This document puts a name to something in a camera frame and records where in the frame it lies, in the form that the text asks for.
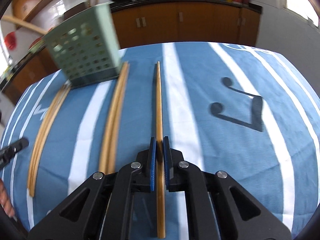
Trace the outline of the person's hand lower left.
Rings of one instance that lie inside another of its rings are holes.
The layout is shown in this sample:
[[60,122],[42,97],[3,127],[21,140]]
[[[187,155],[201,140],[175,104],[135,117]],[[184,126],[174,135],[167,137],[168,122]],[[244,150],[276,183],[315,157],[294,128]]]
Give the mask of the person's hand lower left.
[[13,218],[15,215],[15,210],[11,204],[10,198],[8,197],[3,180],[0,180],[0,201],[4,212],[9,218]]

